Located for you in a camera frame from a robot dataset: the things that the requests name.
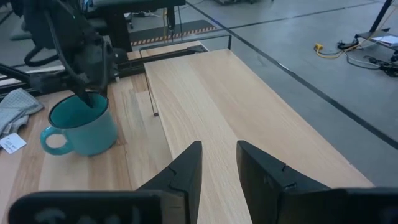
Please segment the mug rim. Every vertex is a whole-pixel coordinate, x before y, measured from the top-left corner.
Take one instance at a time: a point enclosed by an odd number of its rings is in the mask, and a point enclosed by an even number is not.
[[[104,115],[105,112],[108,110],[108,106],[109,106],[109,99],[108,99],[108,97],[105,97],[105,96],[103,96],[101,93],[98,93],[98,92],[95,92],[95,91],[88,91],[87,93],[88,93],[88,94],[98,94],[98,95],[102,96],[102,97],[106,100],[105,109],[104,109],[95,119],[93,119],[92,121],[89,121],[89,122],[86,122],[86,123],[77,125],[77,126],[72,126],[72,127],[67,127],[67,128],[62,128],[62,127],[59,127],[59,126],[57,126],[57,125],[54,124],[54,122],[51,120],[51,114],[53,113],[54,109],[55,109],[60,103],[64,102],[65,100],[67,100],[67,99],[69,99],[69,98],[71,98],[71,97],[73,97],[73,96],[77,96],[76,94],[73,94],[73,95],[70,95],[70,96],[64,98],[63,100],[59,101],[57,104],[55,104],[55,105],[51,108],[51,110],[50,110],[50,112],[49,112],[49,115],[48,115],[48,117],[47,117],[47,119],[48,119],[50,125],[53,126],[53,127],[55,127],[55,128],[58,128],[58,129],[72,129],[72,128],[78,128],[78,127],[84,126],[84,125],[86,125],[86,124],[90,124],[90,123],[96,121],[96,120],[97,120],[98,118],[100,118],[102,115]]]

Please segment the wooden tabletop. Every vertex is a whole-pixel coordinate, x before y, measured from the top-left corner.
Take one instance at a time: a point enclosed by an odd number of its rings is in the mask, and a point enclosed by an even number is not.
[[[198,44],[150,49],[143,51],[142,56]],[[137,53],[129,54],[130,59],[138,57]],[[119,138],[110,150],[93,157],[73,152],[64,156],[45,153],[39,136],[49,125],[48,113],[54,104],[71,94],[64,91],[39,97],[45,108],[32,115],[28,125],[19,131],[27,145],[11,155],[0,150],[0,220],[3,224],[7,223],[9,206],[25,194],[43,190],[134,190],[172,161],[160,119],[152,114],[144,74],[123,78],[108,87],[110,111],[119,128]],[[49,139],[52,146],[63,142],[60,136]]]
[[[202,141],[198,223],[251,223],[238,139],[329,187],[373,186],[228,49],[145,67],[172,158]]]

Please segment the wood grain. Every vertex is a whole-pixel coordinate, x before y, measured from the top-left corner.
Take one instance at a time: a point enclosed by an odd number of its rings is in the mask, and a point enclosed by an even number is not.
[[[250,223],[236,165],[247,140],[330,187],[371,187],[229,50],[145,64],[172,157],[203,144],[199,223]]]
[[[150,49],[143,51],[142,56],[198,44],[192,42]],[[137,52],[129,53],[130,60],[138,57]],[[28,125],[19,131],[27,145],[11,155],[0,150],[1,223],[7,223],[9,206],[25,194],[41,190],[134,190],[172,161],[160,119],[152,114],[144,74],[122,78],[120,82],[108,86],[109,108],[119,131],[118,140],[111,149],[93,157],[73,152],[64,156],[44,153],[39,136],[49,125],[48,112],[71,94],[70,91],[63,91],[39,97],[45,109],[32,115]],[[47,142],[52,146],[61,146],[65,140],[54,136]]]

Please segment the mug handle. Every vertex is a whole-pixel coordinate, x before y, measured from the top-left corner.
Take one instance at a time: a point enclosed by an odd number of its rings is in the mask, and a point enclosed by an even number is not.
[[[50,147],[45,141],[47,140],[48,137],[50,137],[53,134],[62,134],[62,132],[61,130],[51,126],[47,127],[42,131],[42,134],[40,135],[40,143],[42,144],[44,151],[55,156],[61,156],[73,151],[73,148],[68,142],[66,142],[61,147],[56,147],[56,148]]]

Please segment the concrete floor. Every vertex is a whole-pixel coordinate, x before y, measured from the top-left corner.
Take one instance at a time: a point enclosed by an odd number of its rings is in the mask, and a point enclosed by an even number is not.
[[[382,2],[259,0],[253,5],[242,2],[229,6],[213,0],[189,3],[194,6],[181,11],[182,22],[204,19],[219,30],[187,39],[233,35],[232,51],[350,163],[377,186],[398,186],[398,104],[394,98],[398,96],[398,78],[354,67],[346,63],[345,57],[322,59],[313,51],[315,42],[332,52],[339,40],[351,42],[355,33],[368,31]],[[398,34],[398,25],[394,24],[397,19],[395,12],[384,26],[391,27],[393,34]],[[11,16],[0,25],[0,62],[8,65],[22,63],[33,47],[31,40],[8,40],[16,21],[17,17]],[[159,17],[133,21],[134,30],[162,24]],[[210,50],[226,47],[226,39],[203,43]],[[351,53],[358,59],[372,55],[383,60],[391,54],[391,50],[376,45]]]

